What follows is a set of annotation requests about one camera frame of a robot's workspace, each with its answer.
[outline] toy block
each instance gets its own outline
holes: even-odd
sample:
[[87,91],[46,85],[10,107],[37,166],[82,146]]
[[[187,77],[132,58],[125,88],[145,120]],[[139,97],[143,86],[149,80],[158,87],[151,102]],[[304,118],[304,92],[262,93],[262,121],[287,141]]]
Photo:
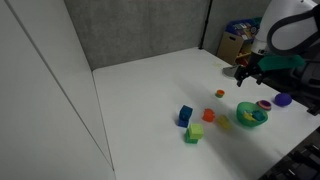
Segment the toy block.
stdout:
[[192,110],[193,110],[192,108],[183,105],[179,113],[179,119],[183,121],[189,121],[192,114]]
[[221,126],[225,130],[229,130],[232,127],[229,122],[229,119],[225,115],[219,116],[216,121],[217,121],[218,125]]
[[183,120],[179,119],[178,126],[187,128],[188,125],[189,125],[189,121],[183,121]]
[[201,139],[203,137],[203,128],[201,124],[190,124],[188,130],[190,139]]
[[202,119],[207,122],[212,122],[215,118],[214,111],[212,109],[205,109],[203,112]]
[[198,139],[191,139],[190,138],[189,130],[186,131],[185,140],[186,140],[186,143],[189,143],[189,144],[197,144],[198,143]]

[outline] green cube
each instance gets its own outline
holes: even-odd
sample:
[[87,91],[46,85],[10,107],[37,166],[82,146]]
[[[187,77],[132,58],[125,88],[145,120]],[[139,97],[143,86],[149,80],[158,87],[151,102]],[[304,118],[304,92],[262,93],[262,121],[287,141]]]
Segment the green cube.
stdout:
[[203,128],[201,124],[191,124],[189,126],[190,139],[201,139],[203,137]]
[[198,139],[190,139],[189,130],[187,130],[187,132],[185,134],[185,138],[186,138],[186,143],[189,143],[189,144],[197,144],[198,143]]

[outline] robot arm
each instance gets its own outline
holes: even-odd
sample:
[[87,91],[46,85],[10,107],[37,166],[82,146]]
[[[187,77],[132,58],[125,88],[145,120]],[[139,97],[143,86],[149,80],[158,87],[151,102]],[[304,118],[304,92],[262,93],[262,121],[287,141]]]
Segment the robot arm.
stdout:
[[250,75],[259,75],[257,83],[268,75],[258,62],[268,54],[301,55],[320,37],[320,5],[311,0],[273,0],[269,4],[252,45],[247,67],[239,66],[235,74],[238,86]]

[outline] green block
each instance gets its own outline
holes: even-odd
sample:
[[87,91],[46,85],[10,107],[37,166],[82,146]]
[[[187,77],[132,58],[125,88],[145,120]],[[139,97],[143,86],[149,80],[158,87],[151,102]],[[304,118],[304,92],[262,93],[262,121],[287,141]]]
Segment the green block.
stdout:
[[186,143],[189,143],[189,144],[197,144],[198,143],[198,139],[190,139],[189,130],[187,130],[187,132],[185,134],[185,138],[186,138]]
[[188,130],[191,139],[201,139],[203,137],[203,128],[201,124],[191,124]]
[[299,55],[291,57],[268,55],[262,58],[258,63],[262,71],[290,69],[303,66],[304,64],[305,61]]

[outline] gray wall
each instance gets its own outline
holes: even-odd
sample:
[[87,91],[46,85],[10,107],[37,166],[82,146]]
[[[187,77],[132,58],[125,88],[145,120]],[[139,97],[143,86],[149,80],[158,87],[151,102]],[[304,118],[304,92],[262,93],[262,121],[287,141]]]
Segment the gray wall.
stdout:
[[[209,0],[65,0],[91,69],[198,46]],[[228,21],[262,16],[270,0],[214,0],[205,49]]]

